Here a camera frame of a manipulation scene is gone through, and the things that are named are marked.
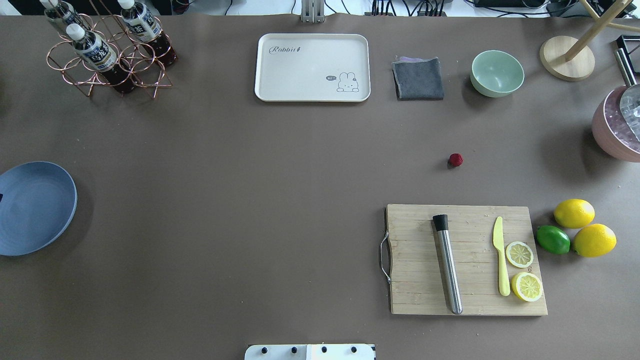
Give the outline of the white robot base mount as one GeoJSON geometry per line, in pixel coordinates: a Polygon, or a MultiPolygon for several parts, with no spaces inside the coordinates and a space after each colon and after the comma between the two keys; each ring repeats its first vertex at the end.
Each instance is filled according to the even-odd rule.
{"type": "Polygon", "coordinates": [[[247,347],[245,360],[375,360],[374,344],[254,344],[247,347]]]}

